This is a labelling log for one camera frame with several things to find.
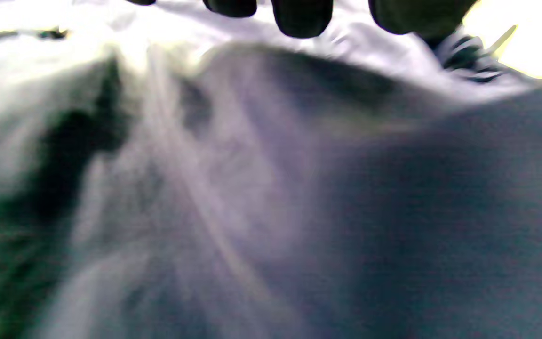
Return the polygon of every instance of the hand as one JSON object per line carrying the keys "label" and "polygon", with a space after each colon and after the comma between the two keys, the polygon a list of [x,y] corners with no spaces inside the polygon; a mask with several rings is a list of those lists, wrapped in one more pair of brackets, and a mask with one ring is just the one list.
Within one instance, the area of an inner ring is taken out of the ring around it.
{"label": "hand", "polygon": [[[152,5],[156,0],[128,0]],[[208,9],[228,17],[249,17],[256,12],[256,0],[203,0]],[[287,36],[310,38],[321,34],[332,18],[333,0],[271,0],[275,21]]]}
{"label": "hand", "polygon": [[[152,5],[156,0],[128,0]],[[208,9],[228,17],[248,17],[256,0],[203,0]],[[315,37],[332,18],[333,0],[271,0],[275,21],[287,36]],[[417,32],[424,39],[441,39],[455,31],[476,0],[368,0],[374,20],[394,34]]]}

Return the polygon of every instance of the white fabric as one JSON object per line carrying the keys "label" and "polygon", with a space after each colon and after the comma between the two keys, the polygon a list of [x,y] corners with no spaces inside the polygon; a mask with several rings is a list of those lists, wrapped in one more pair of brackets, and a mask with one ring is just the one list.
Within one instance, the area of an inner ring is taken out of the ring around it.
{"label": "white fabric", "polygon": [[200,57],[213,47],[245,41],[335,58],[469,103],[525,89],[524,84],[511,79],[475,84],[446,73],[418,37],[394,36],[376,26],[367,0],[335,0],[329,27],[320,36],[304,40],[279,31],[271,0],[259,0],[256,15],[246,19],[211,13],[201,0],[159,0],[148,7],[124,0],[0,2],[0,29],[55,25],[69,28],[71,39],[113,41],[138,73],[146,69],[146,51],[152,44],[173,48],[183,57],[183,67],[190,67],[198,66]]}

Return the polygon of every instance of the dark cloth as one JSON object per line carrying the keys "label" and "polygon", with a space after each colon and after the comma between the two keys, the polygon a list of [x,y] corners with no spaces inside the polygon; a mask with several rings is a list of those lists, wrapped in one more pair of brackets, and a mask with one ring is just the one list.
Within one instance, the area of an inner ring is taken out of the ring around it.
{"label": "dark cloth", "polygon": [[181,73],[152,48],[140,101],[111,57],[0,111],[0,338],[542,339],[542,83],[463,107],[252,47]]}

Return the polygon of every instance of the shoelace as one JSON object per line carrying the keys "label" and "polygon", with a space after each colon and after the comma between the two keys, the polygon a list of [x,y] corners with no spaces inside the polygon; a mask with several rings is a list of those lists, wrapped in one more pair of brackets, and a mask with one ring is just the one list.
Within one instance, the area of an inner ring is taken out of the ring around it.
{"label": "shoelace", "polygon": [[484,48],[479,37],[462,32],[449,36],[434,52],[445,69],[477,83],[489,83],[508,70]]}

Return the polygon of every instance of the bright light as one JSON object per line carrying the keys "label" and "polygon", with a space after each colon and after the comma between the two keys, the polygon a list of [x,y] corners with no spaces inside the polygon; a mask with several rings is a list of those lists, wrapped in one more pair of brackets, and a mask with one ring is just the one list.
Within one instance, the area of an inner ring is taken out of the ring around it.
{"label": "bright light", "polygon": [[464,19],[467,32],[490,46],[518,25],[501,58],[503,64],[542,79],[542,0],[482,0]]}

